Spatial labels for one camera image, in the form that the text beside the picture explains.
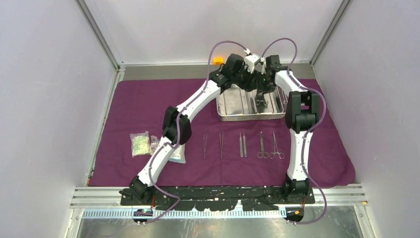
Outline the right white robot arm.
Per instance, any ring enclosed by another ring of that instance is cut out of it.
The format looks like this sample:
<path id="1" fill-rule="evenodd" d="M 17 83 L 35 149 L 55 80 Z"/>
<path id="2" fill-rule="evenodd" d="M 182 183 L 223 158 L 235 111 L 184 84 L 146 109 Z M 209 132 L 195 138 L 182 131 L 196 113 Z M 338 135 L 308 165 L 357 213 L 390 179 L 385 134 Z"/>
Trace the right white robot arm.
<path id="1" fill-rule="evenodd" d="M 296 203 L 307 196 L 310 178 L 307 169 L 312 128 L 320 118 L 320 95 L 304 86 L 290 68 L 282 66 L 279 56 L 262 58 L 262 74 L 270 86 L 278 86 L 288 96 L 285 122 L 291 135 L 291 152 L 282 196 Z"/>

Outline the steel surgical forceps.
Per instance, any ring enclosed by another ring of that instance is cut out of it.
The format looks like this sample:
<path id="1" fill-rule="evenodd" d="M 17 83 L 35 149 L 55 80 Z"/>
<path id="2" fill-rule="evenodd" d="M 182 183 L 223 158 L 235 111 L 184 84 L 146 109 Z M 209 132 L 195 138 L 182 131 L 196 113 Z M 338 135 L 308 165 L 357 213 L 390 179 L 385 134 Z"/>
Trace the steel surgical forceps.
<path id="1" fill-rule="evenodd" d="M 257 92 L 255 95 L 255 104 L 256 106 L 267 106 L 268 101 L 264 97 L 264 93 Z"/>

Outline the steel surgical scissors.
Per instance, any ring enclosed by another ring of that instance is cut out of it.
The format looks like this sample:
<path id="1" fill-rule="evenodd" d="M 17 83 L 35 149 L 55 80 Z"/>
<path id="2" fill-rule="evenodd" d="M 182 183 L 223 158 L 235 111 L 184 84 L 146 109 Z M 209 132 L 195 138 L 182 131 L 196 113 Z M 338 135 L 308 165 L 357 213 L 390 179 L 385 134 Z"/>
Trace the steel surgical scissors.
<path id="1" fill-rule="evenodd" d="M 275 132 L 273 132 L 272 134 L 273 134 L 273 151 L 269 153 L 269 158 L 274 159 L 275 157 L 278 157 L 279 159 L 283 160 L 285 156 L 282 152 L 279 152 L 278 150 Z"/>
<path id="2" fill-rule="evenodd" d="M 265 151 L 264 149 L 264 142 L 263 142 L 263 132 L 260 132 L 260 146 L 261 146 L 261 151 L 257 153 L 257 157 L 262 159 L 266 159 L 269 157 L 269 153 Z"/>

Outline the pink clear packet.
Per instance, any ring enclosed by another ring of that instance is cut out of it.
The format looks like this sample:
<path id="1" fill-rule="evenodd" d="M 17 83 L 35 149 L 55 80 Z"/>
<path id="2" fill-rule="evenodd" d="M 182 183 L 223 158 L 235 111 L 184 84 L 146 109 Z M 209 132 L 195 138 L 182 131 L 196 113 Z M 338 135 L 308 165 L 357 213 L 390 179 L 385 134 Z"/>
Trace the pink clear packet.
<path id="1" fill-rule="evenodd" d="M 153 155 L 155 151 L 157 150 L 160 143 L 160 138 L 154 135 L 150 136 L 150 146 L 149 146 L 149 152 L 150 155 Z"/>

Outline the steel tweezers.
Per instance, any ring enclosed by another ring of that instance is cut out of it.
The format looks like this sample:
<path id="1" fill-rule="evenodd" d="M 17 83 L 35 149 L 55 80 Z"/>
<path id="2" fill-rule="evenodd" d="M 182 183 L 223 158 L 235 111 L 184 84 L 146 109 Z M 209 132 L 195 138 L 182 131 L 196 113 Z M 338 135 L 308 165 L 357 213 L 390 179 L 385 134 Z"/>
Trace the steel tweezers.
<path id="1" fill-rule="evenodd" d="M 223 156 L 223 141 L 224 141 L 224 133 L 219 133 L 219 148 L 220 148 L 220 158 Z"/>
<path id="2" fill-rule="evenodd" d="M 207 150 L 207 139 L 208 136 L 206 134 L 203 135 L 203 159 L 206 159 L 206 150 Z"/>

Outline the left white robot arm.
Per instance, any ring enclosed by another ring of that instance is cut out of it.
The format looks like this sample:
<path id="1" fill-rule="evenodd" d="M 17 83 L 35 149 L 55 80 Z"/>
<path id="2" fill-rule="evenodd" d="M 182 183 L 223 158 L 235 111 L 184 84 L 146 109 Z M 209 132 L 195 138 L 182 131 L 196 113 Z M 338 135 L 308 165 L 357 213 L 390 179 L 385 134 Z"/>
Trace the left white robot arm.
<path id="1" fill-rule="evenodd" d="M 151 188 L 156 186 L 170 156 L 191 138 L 191 122 L 194 117 L 233 84 L 242 86 L 243 89 L 254 90 L 257 86 L 255 67 L 263 62 L 264 59 L 256 54 L 249 53 L 245 57 L 231 54 L 220 69 L 208 74 L 203 85 L 192 96 L 176 107 L 169 106 L 165 111 L 162 136 L 157 150 L 145 167 L 131 180 L 129 187 L 120 191 L 122 199 L 147 205 L 152 198 Z"/>

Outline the green packet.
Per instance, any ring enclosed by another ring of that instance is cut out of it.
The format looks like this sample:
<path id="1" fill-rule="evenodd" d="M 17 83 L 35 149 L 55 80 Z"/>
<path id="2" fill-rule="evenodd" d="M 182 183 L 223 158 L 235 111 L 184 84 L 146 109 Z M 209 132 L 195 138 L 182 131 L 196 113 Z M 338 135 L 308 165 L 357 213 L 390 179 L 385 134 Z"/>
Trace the green packet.
<path id="1" fill-rule="evenodd" d="M 149 132 L 130 134 L 132 157 L 150 153 Z"/>

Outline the white sterile pouch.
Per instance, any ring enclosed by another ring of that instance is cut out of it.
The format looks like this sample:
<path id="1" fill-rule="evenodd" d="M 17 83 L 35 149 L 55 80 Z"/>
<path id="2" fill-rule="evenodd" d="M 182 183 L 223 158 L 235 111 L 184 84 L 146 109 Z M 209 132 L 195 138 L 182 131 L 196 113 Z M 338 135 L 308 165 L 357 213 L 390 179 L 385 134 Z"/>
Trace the white sterile pouch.
<path id="1" fill-rule="evenodd" d="M 180 145 L 170 156 L 169 161 L 185 164 L 185 145 Z"/>

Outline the steel instrument tray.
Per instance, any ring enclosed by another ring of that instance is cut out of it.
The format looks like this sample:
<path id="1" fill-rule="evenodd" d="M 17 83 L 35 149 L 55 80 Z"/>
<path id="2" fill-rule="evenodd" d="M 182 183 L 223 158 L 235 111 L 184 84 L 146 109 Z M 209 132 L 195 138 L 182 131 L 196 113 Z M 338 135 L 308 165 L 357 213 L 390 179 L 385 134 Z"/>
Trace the steel instrument tray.
<path id="1" fill-rule="evenodd" d="M 267 106 L 256 106 L 257 90 L 246 92 L 233 84 L 216 99 L 217 113 L 221 121 L 247 121 L 281 119 L 285 116 L 286 106 L 278 94 L 278 87 L 271 93 L 264 93 Z"/>

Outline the purple cloth wrap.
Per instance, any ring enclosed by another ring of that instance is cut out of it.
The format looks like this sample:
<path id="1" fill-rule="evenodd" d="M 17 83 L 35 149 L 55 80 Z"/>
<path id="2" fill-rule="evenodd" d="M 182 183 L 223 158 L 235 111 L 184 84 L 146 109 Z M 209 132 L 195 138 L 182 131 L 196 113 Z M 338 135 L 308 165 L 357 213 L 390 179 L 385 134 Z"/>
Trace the purple cloth wrap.
<path id="1" fill-rule="evenodd" d="M 143 169 L 148 155 L 132 157 L 130 134 L 148 131 L 161 136 L 168 106 L 188 99 L 203 79 L 132 80 L 118 83 L 89 184 L 91 186 L 128 186 Z M 191 123 L 192 136 L 185 145 L 186 163 L 167 163 L 161 171 L 159 186 L 281 185 L 290 159 L 291 137 L 283 119 L 258 121 L 220 121 L 216 101 L 211 101 Z M 273 151 L 273 132 L 278 157 L 258 158 L 264 149 Z M 224 133 L 220 158 L 219 133 Z M 239 133 L 245 133 L 247 157 L 240 157 Z M 208 136 L 206 159 L 203 159 L 203 135 Z M 355 168 L 346 153 L 330 117 L 314 130 L 310 142 L 308 171 L 322 187 L 348 185 L 355 181 Z"/>

